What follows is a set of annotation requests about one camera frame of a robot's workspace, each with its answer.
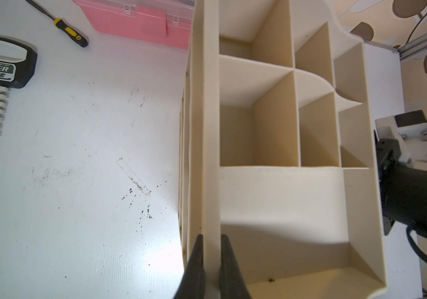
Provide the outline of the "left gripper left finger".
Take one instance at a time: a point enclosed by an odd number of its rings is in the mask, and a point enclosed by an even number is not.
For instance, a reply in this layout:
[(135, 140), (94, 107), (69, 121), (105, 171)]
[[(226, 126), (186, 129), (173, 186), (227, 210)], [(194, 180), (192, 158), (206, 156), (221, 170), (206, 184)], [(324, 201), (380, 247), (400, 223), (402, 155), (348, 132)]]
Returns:
[(204, 299), (206, 272), (204, 270), (204, 237), (196, 237), (179, 288), (173, 299)]

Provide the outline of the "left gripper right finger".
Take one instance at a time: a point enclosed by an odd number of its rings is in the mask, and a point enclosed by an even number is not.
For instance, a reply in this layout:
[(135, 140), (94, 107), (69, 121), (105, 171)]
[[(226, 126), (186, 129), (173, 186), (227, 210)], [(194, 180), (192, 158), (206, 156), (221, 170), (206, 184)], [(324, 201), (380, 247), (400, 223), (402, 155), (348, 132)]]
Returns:
[(220, 298), (252, 299), (228, 235), (221, 235)]

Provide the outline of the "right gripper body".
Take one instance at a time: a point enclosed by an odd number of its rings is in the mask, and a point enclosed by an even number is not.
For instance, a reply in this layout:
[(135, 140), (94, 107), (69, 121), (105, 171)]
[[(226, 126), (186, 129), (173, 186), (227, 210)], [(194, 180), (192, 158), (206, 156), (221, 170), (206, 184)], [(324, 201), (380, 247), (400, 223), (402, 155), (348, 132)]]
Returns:
[(407, 112), (375, 121), (380, 139), (396, 139), (399, 163), (427, 170), (427, 119), (422, 110)]

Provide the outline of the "beige drawer organizer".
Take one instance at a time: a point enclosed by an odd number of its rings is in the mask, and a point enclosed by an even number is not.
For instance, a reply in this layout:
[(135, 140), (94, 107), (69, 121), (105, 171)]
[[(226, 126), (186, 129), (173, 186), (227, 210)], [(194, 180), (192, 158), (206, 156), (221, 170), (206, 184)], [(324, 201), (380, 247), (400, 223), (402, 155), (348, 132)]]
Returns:
[(226, 234), (253, 299), (387, 290), (364, 43), (328, 1), (197, 1), (182, 96), (179, 232)]

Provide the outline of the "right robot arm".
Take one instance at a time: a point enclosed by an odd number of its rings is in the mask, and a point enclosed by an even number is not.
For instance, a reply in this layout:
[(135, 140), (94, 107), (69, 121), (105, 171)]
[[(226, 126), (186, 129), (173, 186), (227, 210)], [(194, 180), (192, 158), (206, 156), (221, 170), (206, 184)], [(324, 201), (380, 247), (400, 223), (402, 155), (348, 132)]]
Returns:
[(422, 110), (375, 121), (377, 169), (384, 234), (395, 223), (406, 226), (412, 250), (427, 264), (427, 255), (411, 233), (427, 239), (427, 120)]

